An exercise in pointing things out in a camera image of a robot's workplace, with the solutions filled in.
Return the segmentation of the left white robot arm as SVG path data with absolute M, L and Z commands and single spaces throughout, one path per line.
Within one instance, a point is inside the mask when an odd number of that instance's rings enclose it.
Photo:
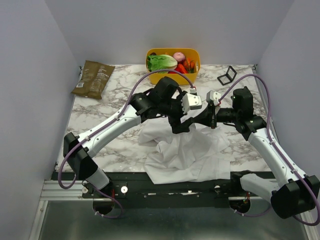
M 99 125 L 79 135 L 72 132 L 65 135 L 63 162 L 69 164 L 77 180 L 86 180 L 99 197 L 107 197 L 111 181 L 93 160 L 101 149 L 149 119 L 167 117 L 174 126 L 180 126 L 183 116 L 201 107 L 195 87 L 184 91 L 176 81 L 165 76 L 153 88 L 130 94 L 126 104 Z

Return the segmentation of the white shirt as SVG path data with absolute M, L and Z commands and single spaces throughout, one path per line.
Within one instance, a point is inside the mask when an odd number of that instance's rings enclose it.
M 189 132 L 174 134 L 167 118 L 150 119 L 143 123 L 138 142 L 156 143 L 144 163 L 155 185 L 230 179 L 231 164 L 222 155 L 230 143 L 220 127 L 194 123 Z

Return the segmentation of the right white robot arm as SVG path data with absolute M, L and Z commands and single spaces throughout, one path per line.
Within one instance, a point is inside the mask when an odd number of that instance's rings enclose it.
M 247 87 L 233 91 L 231 108 L 221 108 L 221 94 L 206 94 L 207 107 L 195 117 L 195 123 L 216 128 L 218 123 L 233 123 L 236 130 L 262 156 L 276 182 L 268 181 L 250 171 L 236 175 L 230 191 L 241 196 L 251 192 L 268 201 L 274 212 L 287 219 L 316 208 L 320 181 L 308 176 L 284 152 L 268 129 L 264 119 L 254 114 L 253 95 Z

